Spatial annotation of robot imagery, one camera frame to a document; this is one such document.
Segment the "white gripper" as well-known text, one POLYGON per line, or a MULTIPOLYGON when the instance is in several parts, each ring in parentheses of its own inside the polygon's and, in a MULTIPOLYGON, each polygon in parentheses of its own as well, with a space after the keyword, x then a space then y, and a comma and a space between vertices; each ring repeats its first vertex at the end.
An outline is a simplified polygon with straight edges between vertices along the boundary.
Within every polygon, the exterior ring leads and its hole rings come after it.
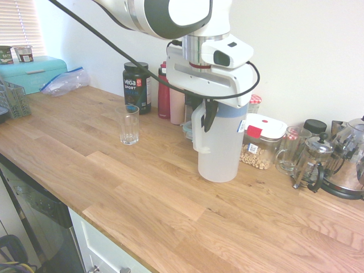
MULTIPOLYGON (((167 80, 180 89, 210 97, 224 97, 240 94, 253 86, 253 69, 244 64, 236 69, 211 66, 199 72, 183 57, 180 48, 167 49, 167 80)), ((202 98, 193 98, 193 107, 198 107, 202 98)), ((207 133, 218 110, 218 102, 205 100, 204 131, 207 133)))

